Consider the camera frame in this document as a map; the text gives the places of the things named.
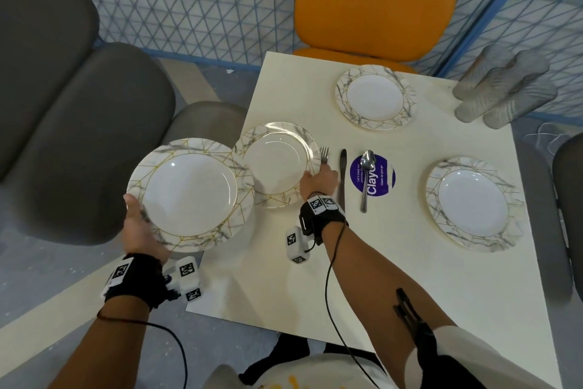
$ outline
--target fork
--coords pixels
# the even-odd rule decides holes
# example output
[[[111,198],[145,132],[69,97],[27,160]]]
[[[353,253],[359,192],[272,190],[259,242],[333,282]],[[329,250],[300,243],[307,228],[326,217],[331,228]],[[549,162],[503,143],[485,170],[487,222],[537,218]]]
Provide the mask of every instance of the fork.
[[[320,164],[327,164],[328,163],[328,147],[323,146],[320,149]]]

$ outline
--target person's right hand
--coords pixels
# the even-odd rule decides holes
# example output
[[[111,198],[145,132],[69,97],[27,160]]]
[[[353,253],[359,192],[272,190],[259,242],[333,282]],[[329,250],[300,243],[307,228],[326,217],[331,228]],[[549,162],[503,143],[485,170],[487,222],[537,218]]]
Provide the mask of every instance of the person's right hand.
[[[332,171],[330,165],[323,164],[320,166],[320,172],[312,174],[309,171],[304,172],[300,180],[300,194],[304,201],[310,198],[312,193],[324,193],[326,195],[334,194],[338,186],[338,171]]]
[[[140,203],[131,194],[124,195],[128,212],[121,231],[121,243],[126,254],[148,254],[160,260],[162,264],[170,258],[170,251],[161,245],[152,235],[150,224],[142,218]]]

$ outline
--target white shirt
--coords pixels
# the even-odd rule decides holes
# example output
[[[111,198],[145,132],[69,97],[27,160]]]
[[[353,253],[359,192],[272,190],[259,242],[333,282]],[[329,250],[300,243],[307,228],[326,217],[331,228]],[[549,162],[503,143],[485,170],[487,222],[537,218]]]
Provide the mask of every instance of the white shirt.
[[[434,331],[437,351],[449,355],[470,371],[487,389],[552,389],[516,364],[506,360],[491,346],[455,326]],[[397,389],[392,379],[369,360],[357,358],[381,389]],[[423,373],[417,350],[407,359],[404,371],[406,389],[419,389]],[[230,366],[219,366],[203,389],[239,389],[245,386]],[[263,374],[254,389],[374,389],[350,355],[318,354],[278,364]]]

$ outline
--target gold geometric pattern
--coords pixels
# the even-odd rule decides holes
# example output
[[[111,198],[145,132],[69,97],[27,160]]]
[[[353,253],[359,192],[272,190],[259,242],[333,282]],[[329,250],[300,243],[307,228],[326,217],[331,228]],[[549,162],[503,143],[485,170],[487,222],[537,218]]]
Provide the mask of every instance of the gold geometric pattern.
[[[490,179],[502,192],[508,205],[508,222],[502,231],[492,236],[474,236],[458,228],[447,217],[439,201],[441,181],[450,172],[470,170],[479,172]],[[503,251],[516,245],[523,231],[520,220],[524,216],[524,195],[514,185],[499,176],[498,171],[490,164],[471,157],[451,157],[439,162],[429,174],[425,188],[427,205],[437,225],[450,238],[473,251],[493,253]]]
[[[386,77],[401,89],[401,92],[403,93],[403,107],[395,117],[386,120],[369,119],[363,117],[352,108],[352,105],[348,102],[348,86],[354,82],[355,79],[365,75]],[[417,103],[415,102],[416,97],[417,94],[407,79],[399,76],[390,68],[385,68],[381,65],[362,65],[358,68],[351,68],[345,72],[336,83],[335,98],[342,114],[344,114],[348,120],[363,128],[375,129],[377,131],[401,127],[409,122],[417,108]]]
[[[145,215],[148,210],[144,208],[142,201],[152,175],[169,160],[185,154],[200,154],[218,160],[233,173],[237,184],[237,197],[231,212],[210,231],[184,237],[164,231],[152,222],[152,232],[159,242],[172,251],[193,253],[210,249],[233,237],[253,210],[255,193],[251,171],[227,146],[208,139],[179,139],[156,148],[144,157],[129,179],[128,193],[138,199]]]
[[[287,122],[271,122],[265,125],[259,125],[246,131],[241,138],[235,143],[233,152],[242,159],[245,158],[247,151],[260,138],[270,134],[287,134],[294,137],[302,144],[305,150],[306,166],[305,170],[310,170],[315,174],[320,168],[320,151],[314,138],[304,128]],[[287,206],[300,199],[300,179],[303,173],[299,174],[297,183],[286,191],[280,193],[267,194],[261,191],[260,179],[257,179],[255,187],[255,204],[263,208],[280,208]]]

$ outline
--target chair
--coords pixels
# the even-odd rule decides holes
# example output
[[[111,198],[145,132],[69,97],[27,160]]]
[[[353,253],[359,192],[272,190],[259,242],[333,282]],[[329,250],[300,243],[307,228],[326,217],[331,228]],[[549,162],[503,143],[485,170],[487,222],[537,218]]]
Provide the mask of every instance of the chair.
[[[569,139],[557,151],[552,174],[532,145],[517,141],[516,150],[544,295],[553,304],[565,305],[571,300],[573,283],[583,296],[583,134]]]
[[[295,29],[310,48],[294,54],[415,72],[399,62],[429,52],[454,8],[455,0],[295,0]]]
[[[164,72],[134,46],[94,48],[98,30],[91,0],[0,0],[0,181],[33,237],[112,239],[145,155],[183,137],[232,146],[243,126],[245,110],[222,103],[194,103],[173,122]]]

